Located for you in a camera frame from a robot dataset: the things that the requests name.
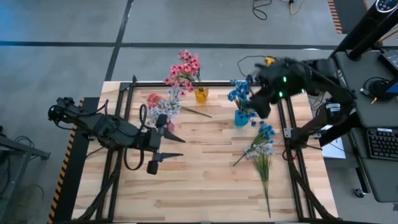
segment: gray floor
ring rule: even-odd
[[[115,42],[127,0],[0,0],[0,41]],[[135,0],[123,42],[201,44],[336,45],[327,0],[306,0],[296,16],[280,1],[264,8],[267,21],[256,19],[247,0]],[[398,35],[387,41],[398,45]],[[177,63],[173,48],[122,48],[112,80],[162,80]],[[329,50],[190,49],[199,54],[207,80],[240,78],[236,62],[246,55],[325,58]],[[13,220],[47,221],[68,131],[47,120],[47,110],[59,96],[99,96],[113,48],[0,46],[0,124],[10,138],[30,137],[37,147],[52,152],[48,161],[33,160],[16,202]],[[256,59],[242,62],[249,73]],[[396,223],[392,204],[373,196],[358,199],[352,168],[327,161],[340,217],[345,220]],[[45,190],[40,192],[32,184]]]

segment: blue vase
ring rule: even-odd
[[[243,127],[243,126],[247,125],[248,122],[249,122],[249,118],[247,118],[243,115],[239,115],[239,110],[235,111],[235,126]]]

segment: computer keyboard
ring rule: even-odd
[[[398,161],[398,133],[368,130],[369,155],[371,158]]]

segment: yellow vase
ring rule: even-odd
[[[209,89],[205,87],[199,87],[195,89],[195,96],[198,103],[206,103],[207,96],[209,95]]]

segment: wooden tabletop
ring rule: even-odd
[[[105,82],[99,106],[109,100],[108,113],[114,114],[120,82]],[[151,93],[166,97],[167,88],[135,88],[130,111],[130,122],[138,125],[139,107],[146,103]],[[210,87],[208,101],[199,105],[195,95],[189,93],[182,106],[211,115],[212,118],[181,110],[174,123],[174,134],[186,140],[179,143],[162,140],[161,152],[179,152],[184,156],[166,159],[159,164],[157,175],[146,172],[152,155],[146,153],[144,165],[138,171],[130,171],[122,165],[114,222],[271,222],[297,221],[292,184],[287,162],[282,158],[284,140],[276,105],[265,120],[274,127],[274,150],[269,178],[271,218],[260,178],[251,161],[244,159],[232,165],[252,143],[258,127],[250,124],[243,128],[234,126],[236,105],[227,99],[232,87]],[[312,119],[306,94],[292,98],[297,126]],[[287,123],[289,116],[285,108]],[[319,147],[316,140],[308,144]],[[88,153],[99,148],[90,143]],[[303,150],[310,187],[319,201],[337,216],[322,152]],[[139,151],[127,153],[131,167],[139,161]],[[73,218],[79,217],[100,191],[106,150],[87,158],[76,199]],[[308,216],[305,197],[301,191],[303,209]],[[105,202],[104,215],[108,212]]]

